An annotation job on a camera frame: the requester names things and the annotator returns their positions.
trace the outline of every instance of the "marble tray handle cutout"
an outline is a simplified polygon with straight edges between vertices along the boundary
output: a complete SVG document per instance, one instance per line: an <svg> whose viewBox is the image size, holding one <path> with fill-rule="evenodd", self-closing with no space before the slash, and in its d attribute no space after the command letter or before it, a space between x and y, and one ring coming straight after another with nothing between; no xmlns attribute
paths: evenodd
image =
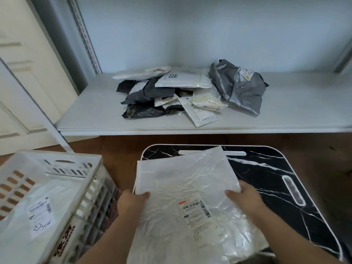
<svg viewBox="0 0 352 264"><path fill-rule="evenodd" d="M306 201L303 199L300 191L298 191L298 188L295 185L295 183L293 182L292 178L290 176L283 175L282 179L283 179L288 191L290 192L293 200L295 201L295 203L299 206L304 207L306 205Z"/></svg>
<svg viewBox="0 0 352 264"><path fill-rule="evenodd" d="M178 153L180 155L187 155L187 154L192 154L199 151L201 150L179 150ZM247 155L247 153L244 151L224 151L224 153L225 155L242 155L242 156Z"/></svg>

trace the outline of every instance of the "hand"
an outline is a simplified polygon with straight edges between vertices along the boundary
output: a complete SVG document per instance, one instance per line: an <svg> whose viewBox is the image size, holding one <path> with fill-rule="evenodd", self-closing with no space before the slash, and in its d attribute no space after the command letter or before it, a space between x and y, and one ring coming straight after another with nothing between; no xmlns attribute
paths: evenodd
<svg viewBox="0 0 352 264"><path fill-rule="evenodd" d="M117 211L119 215L127 211L142 212L145 201L149 198L150 192L145 192L142 195L132 194L129 190L124 190L117 201Z"/></svg>
<svg viewBox="0 0 352 264"><path fill-rule="evenodd" d="M262 208L266 208L266 205L263 203L262 197L253 186L244 181L239 181L239 183L242 188L242 192L226 190L225 194L252 219L252 217L261 211Z"/></svg>

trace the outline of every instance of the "white plastic crate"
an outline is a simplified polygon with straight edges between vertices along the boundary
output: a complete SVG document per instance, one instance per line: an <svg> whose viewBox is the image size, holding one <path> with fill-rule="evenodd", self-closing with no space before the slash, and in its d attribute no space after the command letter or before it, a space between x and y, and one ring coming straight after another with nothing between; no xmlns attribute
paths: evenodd
<svg viewBox="0 0 352 264"><path fill-rule="evenodd" d="M20 151L0 167L0 220L11 217L36 184L58 176L74 177L79 186L43 253L32 263L76 262L117 216L119 191L101 155Z"/></svg>

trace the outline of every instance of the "wooden floor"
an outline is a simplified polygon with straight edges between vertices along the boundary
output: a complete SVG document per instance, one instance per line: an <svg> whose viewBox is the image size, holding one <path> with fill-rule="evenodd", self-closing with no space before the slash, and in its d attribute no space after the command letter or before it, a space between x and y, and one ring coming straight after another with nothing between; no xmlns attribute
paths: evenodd
<svg viewBox="0 0 352 264"><path fill-rule="evenodd" d="M124 190L133 188L137 161L152 144L272 146L287 157L329 222L352 222L352 133L105 136L70 145L77 153L102 155L111 177ZM41 150L64 151L59 145ZM0 156L0 164L8 157Z"/></svg>

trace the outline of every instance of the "cabinet door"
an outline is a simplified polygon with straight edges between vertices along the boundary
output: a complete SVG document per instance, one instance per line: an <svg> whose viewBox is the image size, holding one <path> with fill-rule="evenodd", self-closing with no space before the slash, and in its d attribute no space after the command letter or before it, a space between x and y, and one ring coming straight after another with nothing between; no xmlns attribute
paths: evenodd
<svg viewBox="0 0 352 264"><path fill-rule="evenodd" d="M26 0L0 0L0 57L53 122L77 93ZM58 144L0 76L0 155Z"/></svg>

